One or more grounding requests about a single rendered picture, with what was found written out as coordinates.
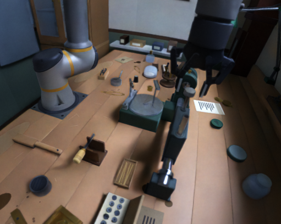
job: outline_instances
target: wooden workbench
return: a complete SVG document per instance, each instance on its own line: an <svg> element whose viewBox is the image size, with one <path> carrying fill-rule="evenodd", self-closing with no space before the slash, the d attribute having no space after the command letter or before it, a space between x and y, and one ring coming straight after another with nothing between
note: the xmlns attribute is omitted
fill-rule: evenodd
<svg viewBox="0 0 281 224"><path fill-rule="evenodd" d="M123 56L133 58L125 64L115 59ZM97 75L83 82L69 84L74 91L88 94L65 119L60 120L34 110L24 112L0 132L0 194L10 193L10 202L0 211L0 224L10 224L10 212L18 208L28 224L43 223L63 205L83 223L94 223L108 192L133 199L143 194L142 186L150 181L153 172L162 166L161 156L170 123L161 121L157 133L145 131L118 122L119 109L129 93L129 78L139 76L135 89L149 93L153 85L137 71L143 72L149 63L144 55L112 51L99 63L112 61L106 80ZM169 60L156 58L159 66ZM123 84L112 87L110 79L118 77L123 70ZM196 96L205 79L205 72L198 70ZM116 91L124 96L112 96L103 91ZM174 89L161 87L158 98L169 100ZM281 145L277 136L268 138L266 118L255 108L258 99L247 79L229 75L219 85L213 85L202 100L215 102L221 97L233 103L224 107L225 116L198 113L193 99L190 101L189 132L186 143L173 166L177 187L172 194L172 207L163 200L145 195L143 205L164 213L163 224L281 224L281 174L277 164L278 155L272 154L275 145ZM211 119L224 123L221 130L211 128ZM25 135L63 150L56 154L38 148L13 143L12 129L22 130ZM95 133L95 139L106 143L108 154L100 167L85 161L72 162L86 136ZM226 154L231 144L243 147L247 160L236 163ZM115 174L124 158L138 161L130 189L113 184ZM252 173L265 173L273 182L271 192L261 200L248 198L241 189L242 181ZM37 197L29 190L30 181L37 175L46 175L52 183L51 192Z"/></svg>

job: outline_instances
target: paper label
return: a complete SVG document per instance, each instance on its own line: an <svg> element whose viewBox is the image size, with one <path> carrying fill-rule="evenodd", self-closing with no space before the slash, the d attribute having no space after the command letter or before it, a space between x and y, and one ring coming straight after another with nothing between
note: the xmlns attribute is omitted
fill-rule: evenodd
<svg viewBox="0 0 281 224"><path fill-rule="evenodd" d="M194 101L195 109L198 112L225 115L219 103L212 103L212 102L206 102L200 100L193 100L193 101Z"/></svg>

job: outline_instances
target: blue cloth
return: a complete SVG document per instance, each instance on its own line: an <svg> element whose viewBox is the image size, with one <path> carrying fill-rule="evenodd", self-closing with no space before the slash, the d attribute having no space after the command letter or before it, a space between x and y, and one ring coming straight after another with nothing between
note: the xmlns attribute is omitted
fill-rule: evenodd
<svg viewBox="0 0 281 224"><path fill-rule="evenodd" d="M28 0L0 1L0 65L40 51Z"/></svg>

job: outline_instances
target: white shelf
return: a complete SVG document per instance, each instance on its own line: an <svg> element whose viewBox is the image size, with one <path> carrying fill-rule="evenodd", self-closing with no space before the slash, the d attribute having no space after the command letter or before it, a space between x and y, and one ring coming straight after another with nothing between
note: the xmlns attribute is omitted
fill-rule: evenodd
<svg viewBox="0 0 281 224"><path fill-rule="evenodd" d="M152 50L152 46L150 46L150 45L145 45L144 47L134 47L134 46L130 46L130 42L127 43L126 45L123 45L123 44L119 44L119 41L114 41L113 43L110 44L110 47L116 47L116 48L126 49L126 50L130 50L130 51L138 51L138 52L144 52L144 53L149 53ZM167 53L166 48L164 48L161 52L153 51L153 54L170 58L170 53Z"/></svg>

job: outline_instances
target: whiteboard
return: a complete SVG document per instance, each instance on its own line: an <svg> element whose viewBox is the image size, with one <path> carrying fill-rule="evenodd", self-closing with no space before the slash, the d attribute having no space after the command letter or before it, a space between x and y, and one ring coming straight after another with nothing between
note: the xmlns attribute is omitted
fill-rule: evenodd
<svg viewBox="0 0 281 224"><path fill-rule="evenodd" d="M188 40L197 0L109 0L109 28Z"/></svg>

